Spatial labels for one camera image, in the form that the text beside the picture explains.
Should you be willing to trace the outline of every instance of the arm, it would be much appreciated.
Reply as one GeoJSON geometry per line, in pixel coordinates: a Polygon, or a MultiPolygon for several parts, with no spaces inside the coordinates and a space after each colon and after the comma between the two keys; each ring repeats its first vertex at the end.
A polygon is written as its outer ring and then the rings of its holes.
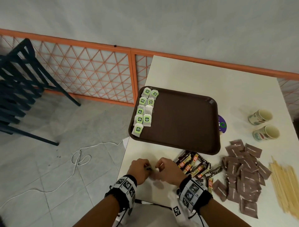
{"type": "MultiPolygon", "coordinates": [[[[161,158],[157,164],[156,168],[159,168],[159,173],[155,174],[155,179],[159,179],[161,181],[166,181],[169,184],[176,185],[183,191],[186,184],[191,179],[186,179],[187,176],[181,171],[177,165],[168,158],[161,158]]],[[[202,206],[200,208],[197,205],[200,203],[201,197],[197,200],[194,205],[194,209],[200,214],[209,227],[223,227],[223,226],[231,226],[231,227],[250,227],[245,221],[240,219],[237,215],[230,212],[224,206],[216,202],[214,199],[210,199],[208,204],[202,206]]]]}
{"type": "MultiPolygon", "coordinates": [[[[149,166],[147,159],[138,159],[132,161],[127,175],[133,176],[135,185],[140,185],[148,178],[151,171],[145,170],[144,167],[149,166]]],[[[106,196],[97,205],[95,205],[87,214],[85,214],[73,227],[111,227],[120,212],[118,200],[113,195],[106,196]]]]}

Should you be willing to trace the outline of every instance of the wristband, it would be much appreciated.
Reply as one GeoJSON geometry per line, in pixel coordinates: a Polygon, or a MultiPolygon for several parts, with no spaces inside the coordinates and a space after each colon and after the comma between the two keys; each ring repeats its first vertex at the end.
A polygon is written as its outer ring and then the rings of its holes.
{"type": "Polygon", "coordinates": [[[194,208],[199,210],[199,208],[208,204],[212,198],[212,195],[207,191],[207,187],[195,177],[185,178],[180,184],[180,189],[180,200],[191,212],[194,208]]]}
{"type": "Polygon", "coordinates": [[[136,184],[137,181],[133,176],[125,175],[110,187],[105,197],[112,194],[119,203],[120,212],[127,208],[131,209],[135,201],[136,184]]]}

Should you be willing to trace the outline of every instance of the pile of wooden stirrers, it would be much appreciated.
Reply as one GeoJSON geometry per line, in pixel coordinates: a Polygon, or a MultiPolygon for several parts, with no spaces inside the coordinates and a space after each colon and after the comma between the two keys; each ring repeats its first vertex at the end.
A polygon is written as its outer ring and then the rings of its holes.
{"type": "Polygon", "coordinates": [[[299,219],[299,184],[292,166],[283,168],[272,157],[269,169],[278,203],[284,213],[299,219]]]}

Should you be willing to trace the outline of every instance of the hand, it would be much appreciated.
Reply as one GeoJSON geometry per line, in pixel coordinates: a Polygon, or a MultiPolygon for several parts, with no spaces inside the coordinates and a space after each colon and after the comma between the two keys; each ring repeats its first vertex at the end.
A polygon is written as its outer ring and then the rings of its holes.
{"type": "Polygon", "coordinates": [[[155,174],[157,180],[166,181],[177,187],[179,187],[181,182],[187,177],[176,163],[168,158],[161,158],[157,162],[156,168],[159,168],[160,171],[155,174]]]}
{"type": "Polygon", "coordinates": [[[149,166],[150,162],[147,159],[134,160],[131,163],[131,166],[127,172],[127,174],[135,177],[137,181],[137,185],[141,185],[145,182],[148,176],[151,173],[151,170],[145,170],[144,167],[149,166]]]}

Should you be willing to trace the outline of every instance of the person's right hand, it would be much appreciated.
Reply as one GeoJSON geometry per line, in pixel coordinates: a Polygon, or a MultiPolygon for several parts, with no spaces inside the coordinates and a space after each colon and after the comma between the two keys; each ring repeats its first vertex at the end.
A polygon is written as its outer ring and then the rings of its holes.
{"type": "Polygon", "coordinates": [[[159,173],[156,173],[157,180],[166,181],[177,187],[187,177],[176,163],[168,158],[160,158],[156,164],[156,168],[159,168],[159,173]]]}

